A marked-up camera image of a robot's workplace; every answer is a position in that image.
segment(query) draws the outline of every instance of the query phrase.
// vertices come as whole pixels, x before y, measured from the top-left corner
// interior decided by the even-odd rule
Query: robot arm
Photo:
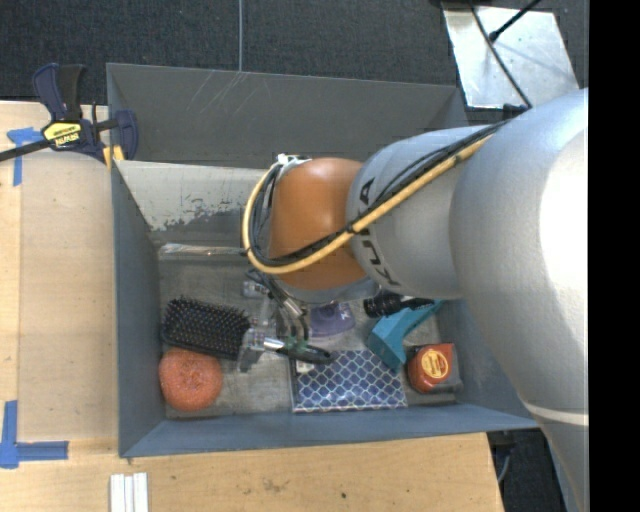
[[[243,227],[253,265],[303,304],[381,289],[464,298],[583,510],[587,106],[577,91],[506,124],[396,142],[364,164],[284,162],[254,190]]]

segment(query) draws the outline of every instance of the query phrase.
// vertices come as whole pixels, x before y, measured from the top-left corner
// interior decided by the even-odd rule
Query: gray metal box
[[[455,403],[171,419],[157,373],[167,286],[158,248],[166,243],[239,247],[243,194],[278,153],[364,161],[396,140],[464,126],[466,117],[459,91],[448,86],[121,64],[108,65],[107,78],[110,109],[133,109],[140,126],[135,160],[112,173],[121,456],[535,426],[464,301],[446,303],[437,315],[440,336],[456,343],[464,381]],[[238,188],[225,189],[220,168],[235,176]],[[186,196],[177,189],[187,186],[201,192],[200,209],[181,204]],[[233,257],[229,262],[236,270],[248,269]]]

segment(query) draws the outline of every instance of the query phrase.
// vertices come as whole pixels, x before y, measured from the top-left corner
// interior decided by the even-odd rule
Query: purple object
[[[356,320],[346,302],[311,309],[311,337],[323,338],[353,329]]]

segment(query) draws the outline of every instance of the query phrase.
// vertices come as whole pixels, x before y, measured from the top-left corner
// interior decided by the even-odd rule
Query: black carpet
[[[536,10],[554,13],[578,84],[588,87],[588,0],[544,0]],[[32,75],[49,62],[84,64],[79,97],[97,104],[107,103],[107,62],[459,85],[438,0],[9,0],[0,1],[0,45],[0,99],[34,100]],[[562,512],[542,434],[514,433],[513,442],[507,512]]]

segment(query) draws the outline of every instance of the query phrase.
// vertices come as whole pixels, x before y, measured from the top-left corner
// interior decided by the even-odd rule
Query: orange ball
[[[182,348],[169,349],[158,368],[162,394],[179,411],[199,411],[210,406],[222,390],[218,360]]]

